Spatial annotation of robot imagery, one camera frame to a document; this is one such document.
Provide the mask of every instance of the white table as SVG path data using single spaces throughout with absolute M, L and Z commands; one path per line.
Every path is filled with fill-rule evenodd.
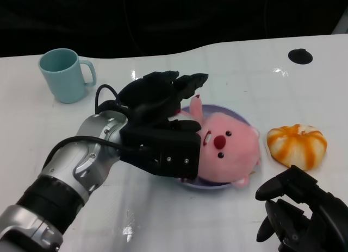
M 288 53 L 298 48 L 312 53 L 313 62 L 291 62 Z M 0 59 L 0 212 L 35 180 L 51 148 L 75 135 L 94 111 L 97 87 L 78 103 L 58 103 L 38 59 Z M 208 73 L 197 93 L 203 103 L 230 108 L 260 130 L 262 166 L 245 189 L 197 191 L 119 162 L 66 232 L 61 252 L 277 251 L 275 236 L 256 242 L 266 212 L 254 195 L 285 170 L 265 146 L 268 130 L 283 125 L 309 124 L 322 131 L 327 155 L 309 173 L 325 191 L 348 203 L 348 35 L 220 43 L 175 55 L 90 60 L 97 85 L 107 83 L 118 91 L 152 71 Z M 108 98 L 111 94 L 104 92 L 101 100 Z

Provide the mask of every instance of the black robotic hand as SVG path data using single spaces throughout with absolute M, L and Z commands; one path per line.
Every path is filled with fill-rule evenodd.
M 316 183 L 307 173 L 291 166 L 263 184 L 256 199 L 266 200 L 267 217 L 257 241 L 264 242 L 276 233 L 280 252 L 348 251 L 348 207 Z M 313 212 L 311 218 L 282 199 L 271 200 L 284 194 L 297 203 L 308 204 Z
M 127 116 L 128 123 L 120 130 L 122 145 L 135 151 L 121 152 L 121 161 L 154 175 L 195 178 L 201 145 L 196 132 L 201 126 L 196 121 L 168 118 L 180 111 L 182 99 L 193 96 L 208 75 L 178 76 L 174 71 L 153 72 L 131 82 L 118 95 L 103 85 L 97 91 L 96 114 L 113 110 Z M 98 105 L 103 87 L 111 89 L 116 99 Z

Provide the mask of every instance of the red nose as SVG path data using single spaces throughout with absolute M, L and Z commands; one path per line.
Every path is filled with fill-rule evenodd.
M 218 150 L 221 150 L 226 145 L 226 138 L 223 135 L 215 137 L 214 145 Z

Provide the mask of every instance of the stuffed animal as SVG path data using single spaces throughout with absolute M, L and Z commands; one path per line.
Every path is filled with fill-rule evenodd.
M 244 187 L 259 163 L 259 133 L 254 127 L 229 115 L 216 112 L 204 119 L 199 96 L 190 103 L 190 115 L 202 129 L 198 176 L 212 182 L 231 182 Z

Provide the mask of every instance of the light blue mug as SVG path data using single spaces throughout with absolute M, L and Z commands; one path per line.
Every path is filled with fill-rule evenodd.
M 85 82 L 80 64 L 86 64 L 91 69 L 93 82 Z M 86 95 L 86 87 L 96 85 L 93 64 L 88 60 L 79 60 L 76 52 L 67 48 L 48 51 L 40 58 L 39 67 L 54 97 L 65 104 L 81 100 Z

